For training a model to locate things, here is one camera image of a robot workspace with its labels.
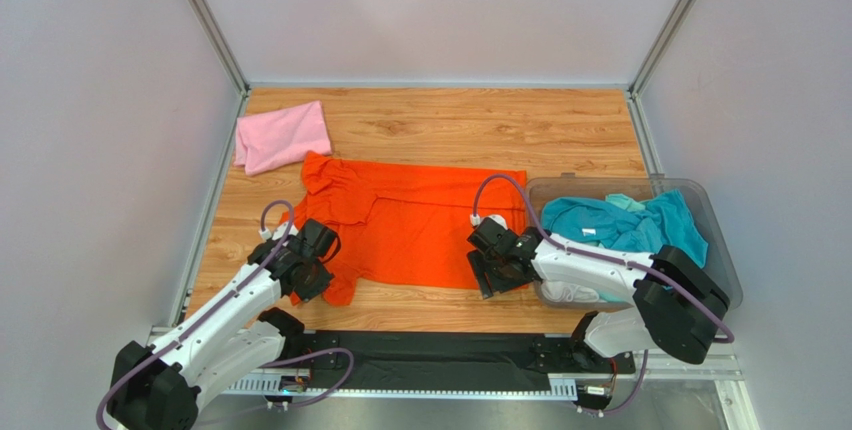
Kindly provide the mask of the mint green t shirt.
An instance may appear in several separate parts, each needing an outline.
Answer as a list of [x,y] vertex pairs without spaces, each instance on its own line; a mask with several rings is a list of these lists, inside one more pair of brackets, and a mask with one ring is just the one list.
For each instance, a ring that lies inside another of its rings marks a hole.
[[625,194],[609,194],[605,197],[605,201],[617,208],[631,213],[646,210],[646,204],[644,202],[637,201],[634,198]]

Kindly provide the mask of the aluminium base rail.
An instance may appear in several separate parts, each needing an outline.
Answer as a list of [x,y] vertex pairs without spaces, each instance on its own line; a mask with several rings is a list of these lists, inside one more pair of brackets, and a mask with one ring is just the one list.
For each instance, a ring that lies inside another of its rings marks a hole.
[[131,343],[118,355],[127,384],[107,413],[129,429],[189,429],[216,397],[260,394],[274,407],[331,396],[567,401],[596,417],[613,415],[621,378],[685,379],[663,355],[595,355],[576,338],[545,334],[307,331],[276,316],[220,343],[208,361],[177,345]]

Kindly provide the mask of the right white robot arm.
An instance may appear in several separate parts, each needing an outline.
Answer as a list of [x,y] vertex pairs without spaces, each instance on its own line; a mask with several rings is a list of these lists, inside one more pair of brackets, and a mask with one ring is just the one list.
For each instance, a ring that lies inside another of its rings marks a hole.
[[575,349],[611,358],[659,349],[703,363],[716,342],[733,336],[723,319],[726,292],[682,250],[623,252],[578,243],[535,226],[517,234],[499,215],[472,215],[468,254],[484,298],[532,284],[556,305],[577,290],[616,300],[587,313],[572,333]]

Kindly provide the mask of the white t shirt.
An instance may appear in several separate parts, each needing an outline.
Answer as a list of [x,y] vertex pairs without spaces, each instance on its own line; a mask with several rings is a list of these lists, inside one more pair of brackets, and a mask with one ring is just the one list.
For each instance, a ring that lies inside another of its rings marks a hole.
[[589,287],[564,281],[544,281],[539,285],[540,296],[553,304],[595,304],[602,302],[600,294]]

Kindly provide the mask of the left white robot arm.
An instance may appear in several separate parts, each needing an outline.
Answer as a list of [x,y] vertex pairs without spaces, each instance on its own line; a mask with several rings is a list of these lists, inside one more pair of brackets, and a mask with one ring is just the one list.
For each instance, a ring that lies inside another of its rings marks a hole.
[[314,219],[264,229],[261,236],[231,281],[200,310],[152,343],[131,341],[119,351],[96,412],[99,428],[112,417],[126,429],[190,429],[247,373],[301,362],[297,343],[305,326],[276,304],[321,295],[334,278],[325,264],[341,240]]

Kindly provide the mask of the teal t shirt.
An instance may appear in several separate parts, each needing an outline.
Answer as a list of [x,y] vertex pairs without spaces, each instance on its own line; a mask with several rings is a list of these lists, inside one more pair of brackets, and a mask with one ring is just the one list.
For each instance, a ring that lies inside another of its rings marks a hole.
[[673,246],[704,267],[709,244],[681,191],[670,190],[642,202],[646,210],[631,213],[605,199],[561,197],[545,204],[540,221],[550,232],[607,249],[656,253]]

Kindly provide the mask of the pink t shirt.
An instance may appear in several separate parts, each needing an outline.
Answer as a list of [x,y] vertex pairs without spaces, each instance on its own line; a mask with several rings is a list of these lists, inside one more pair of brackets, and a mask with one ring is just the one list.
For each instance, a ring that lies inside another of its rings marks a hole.
[[247,176],[302,162],[309,153],[332,153],[320,101],[237,119],[233,165]]

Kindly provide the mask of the orange t shirt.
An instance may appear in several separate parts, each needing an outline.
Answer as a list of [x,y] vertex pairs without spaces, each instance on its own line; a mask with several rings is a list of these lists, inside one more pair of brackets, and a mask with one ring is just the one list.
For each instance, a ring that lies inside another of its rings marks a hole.
[[352,303],[364,280],[391,285],[475,290],[467,260],[472,214],[525,226],[523,171],[400,165],[311,153],[302,166],[305,197],[294,223],[314,219],[335,231],[339,253],[324,299]]

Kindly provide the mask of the black base cloth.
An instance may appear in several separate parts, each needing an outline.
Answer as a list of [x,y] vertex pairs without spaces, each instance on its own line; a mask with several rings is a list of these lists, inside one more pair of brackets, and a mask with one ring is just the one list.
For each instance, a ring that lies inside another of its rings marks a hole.
[[545,390],[549,373],[579,373],[566,339],[542,334],[317,331],[295,338],[290,357],[346,348],[347,390]]

